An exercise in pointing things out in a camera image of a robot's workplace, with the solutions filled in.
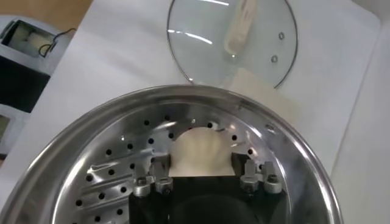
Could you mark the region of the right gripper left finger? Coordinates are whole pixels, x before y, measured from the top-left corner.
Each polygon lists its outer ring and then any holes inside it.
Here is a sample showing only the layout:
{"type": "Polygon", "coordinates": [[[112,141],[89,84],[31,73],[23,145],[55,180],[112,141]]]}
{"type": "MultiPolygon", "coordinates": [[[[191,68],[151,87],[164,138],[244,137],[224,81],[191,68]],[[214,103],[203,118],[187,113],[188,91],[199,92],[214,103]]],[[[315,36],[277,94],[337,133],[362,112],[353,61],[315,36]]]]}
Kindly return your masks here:
{"type": "Polygon", "coordinates": [[[133,195],[147,197],[152,192],[169,194],[173,189],[173,179],[169,176],[170,155],[151,157],[149,162],[135,164],[133,195]]]}

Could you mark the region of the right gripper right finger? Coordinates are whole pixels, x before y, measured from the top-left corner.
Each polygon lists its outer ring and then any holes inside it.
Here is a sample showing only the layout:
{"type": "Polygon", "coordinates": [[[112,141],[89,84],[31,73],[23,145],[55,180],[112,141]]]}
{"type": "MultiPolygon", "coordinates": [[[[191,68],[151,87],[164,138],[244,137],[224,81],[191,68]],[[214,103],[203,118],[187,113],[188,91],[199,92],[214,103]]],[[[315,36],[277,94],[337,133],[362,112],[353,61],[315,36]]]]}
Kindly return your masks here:
{"type": "Polygon", "coordinates": [[[245,191],[253,193],[261,183],[264,191],[269,194],[282,192],[282,182],[272,161],[257,164],[248,155],[240,153],[232,153],[231,159],[235,175],[239,176],[240,185],[245,191]]]}

